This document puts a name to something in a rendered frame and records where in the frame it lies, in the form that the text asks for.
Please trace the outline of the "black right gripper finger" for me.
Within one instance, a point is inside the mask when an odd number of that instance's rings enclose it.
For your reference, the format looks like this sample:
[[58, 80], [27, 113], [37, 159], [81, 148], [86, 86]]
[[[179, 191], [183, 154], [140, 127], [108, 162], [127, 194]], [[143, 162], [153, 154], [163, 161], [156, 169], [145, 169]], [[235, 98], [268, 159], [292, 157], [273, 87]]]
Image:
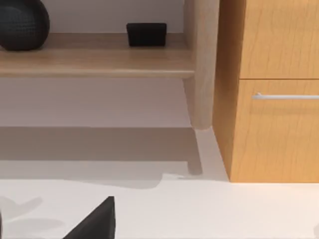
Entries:
[[115, 197], [107, 197], [62, 239], [115, 239]]

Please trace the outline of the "orange wooden drawer front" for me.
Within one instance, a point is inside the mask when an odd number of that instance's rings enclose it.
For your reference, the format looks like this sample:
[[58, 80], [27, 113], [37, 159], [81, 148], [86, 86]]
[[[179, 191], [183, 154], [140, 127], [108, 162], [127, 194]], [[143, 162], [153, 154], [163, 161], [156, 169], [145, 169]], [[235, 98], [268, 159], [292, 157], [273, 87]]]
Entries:
[[319, 100], [256, 100], [319, 95], [319, 80], [241, 80], [232, 182], [319, 182]]

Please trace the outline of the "small black box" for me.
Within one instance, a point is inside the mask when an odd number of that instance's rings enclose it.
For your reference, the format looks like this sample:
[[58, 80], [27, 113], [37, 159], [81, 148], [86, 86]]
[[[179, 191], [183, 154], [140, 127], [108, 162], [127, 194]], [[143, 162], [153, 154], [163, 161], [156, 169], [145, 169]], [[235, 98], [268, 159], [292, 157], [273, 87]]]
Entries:
[[127, 23], [130, 47], [164, 47], [166, 45], [166, 23]]

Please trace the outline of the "orange wooden cupboard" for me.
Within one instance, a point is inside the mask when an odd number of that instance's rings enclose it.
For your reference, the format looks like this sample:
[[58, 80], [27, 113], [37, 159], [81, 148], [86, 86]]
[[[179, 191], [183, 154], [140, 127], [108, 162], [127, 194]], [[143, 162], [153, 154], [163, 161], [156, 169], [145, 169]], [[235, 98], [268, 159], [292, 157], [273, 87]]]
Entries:
[[213, 130], [233, 183], [319, 183], [319, 0], [220, 0]]

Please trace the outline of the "pale wooden open shelf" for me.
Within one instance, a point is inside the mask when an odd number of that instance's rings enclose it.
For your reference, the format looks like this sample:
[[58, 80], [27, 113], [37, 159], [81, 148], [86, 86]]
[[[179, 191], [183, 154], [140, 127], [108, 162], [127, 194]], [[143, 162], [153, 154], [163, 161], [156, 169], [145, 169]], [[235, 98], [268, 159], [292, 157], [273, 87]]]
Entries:
[[183, 33], [131, 48], [124, 33], [53, 33], [40, 51], [0, 50], [4, 78], [181, 78], [194, 129], [212, 125], [220, 0], [185, 0]]

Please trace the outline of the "black textured round vase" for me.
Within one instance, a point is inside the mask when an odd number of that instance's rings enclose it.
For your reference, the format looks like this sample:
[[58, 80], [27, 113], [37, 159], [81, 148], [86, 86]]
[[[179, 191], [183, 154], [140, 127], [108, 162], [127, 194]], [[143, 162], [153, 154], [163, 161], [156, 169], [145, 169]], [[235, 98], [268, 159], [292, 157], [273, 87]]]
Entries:
[[50, 18], [42, 0], [0, 0], [0, 47], [6, 51], [40, 49]]

